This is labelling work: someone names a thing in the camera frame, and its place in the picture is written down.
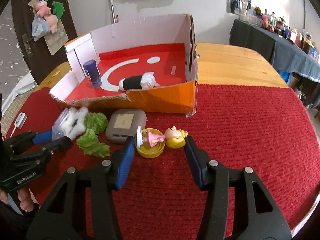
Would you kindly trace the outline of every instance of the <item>red knitted tablecloth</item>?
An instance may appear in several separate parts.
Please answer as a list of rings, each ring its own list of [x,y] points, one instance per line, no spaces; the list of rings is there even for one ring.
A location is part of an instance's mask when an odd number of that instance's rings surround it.
[[[50,129],[61,109],[42,89],[31,94],[21,111],[28,118],[15,134]],[[311,207],[320,179],[320,151],[307,112],[291,89],[200,85],[194,116],[147,113],[147,119],[146,127],[165,131],[175,125],[188,131],[199,148],[226,167],[251,166],[291,228]],[[99,139],[108,143],[104,134]],[[85,169],[100,161],[74,143],[65,155],[52,157],[47,174],[32,182],[31,190],[42,203],[68,167]],[[166,147],[155,159],[136,154],[127,184],[113,196],[124,239],[196,239],[206,194],[194,184],[183,148]],[[92,225],[87,229],[92,235]],[[231,230],[228,223],[227,235]]]

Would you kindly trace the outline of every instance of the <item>brown door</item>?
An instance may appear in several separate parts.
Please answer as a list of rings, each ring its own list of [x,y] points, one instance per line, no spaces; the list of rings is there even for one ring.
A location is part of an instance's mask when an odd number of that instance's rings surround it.
[[[64,47],[60,48],[57,53],[51,55],[44,38],[38,41],[29,41],[32,56],[29,58],[24,47],[22,36],[26,33],[28,38],[31,37],[31,25],[34,18],[28,3],[31,0],[12,0],[12,17],[14,28],[17,34],[20,48],[23,52],[25,61],[31,70],[32,76],[40,84],[42,80],[58,65],[68,61]],[[64,29],[69,40],[77,37],[76,29],[73,25],[69,5],[67,0],[55,0],[64,3],[65,12],[61,18]]]

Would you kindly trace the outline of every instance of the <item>white charger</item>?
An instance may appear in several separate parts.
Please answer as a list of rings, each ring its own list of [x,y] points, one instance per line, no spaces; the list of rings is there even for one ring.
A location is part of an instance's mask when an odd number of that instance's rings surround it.
[[[13,128],[13,130],[12,130],[12,133],[11,133],[11,135],[10,135],[10,138],[12,137],[12,135],[13,135],[13,133],[14,133],[14,131],[16,130],[17,127],[18,127],[18,129],[21,129],[21,128],[22,128],[22,126],[23,126],[24,122],[26,121],[26,119],[27,119],[26,113],[22,113],[22,112],[21,112],[21,113],[18,115],[17,119],[14,121],[14,128]]]

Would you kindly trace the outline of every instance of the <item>black and white roll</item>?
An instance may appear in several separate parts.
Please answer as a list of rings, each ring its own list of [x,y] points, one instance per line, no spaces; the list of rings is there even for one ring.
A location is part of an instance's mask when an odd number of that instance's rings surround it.
[[[119,82],[119,89],[121,91],[127,91],[132,89],[147,90],[158,86],[159,84],[156,83],[154,72],[145,72],[143,75],[140,76],[123,78]]]

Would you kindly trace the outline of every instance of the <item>purple bottle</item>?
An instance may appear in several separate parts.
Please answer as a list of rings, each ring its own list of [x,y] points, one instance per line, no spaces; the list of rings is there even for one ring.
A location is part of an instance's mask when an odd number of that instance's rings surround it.
[[[97,63],[94,59],[91,59],[83,64],[84,75],[92,82],[94,88],[99,88],[102,85],[100,79],[100,72],[97,67]]]

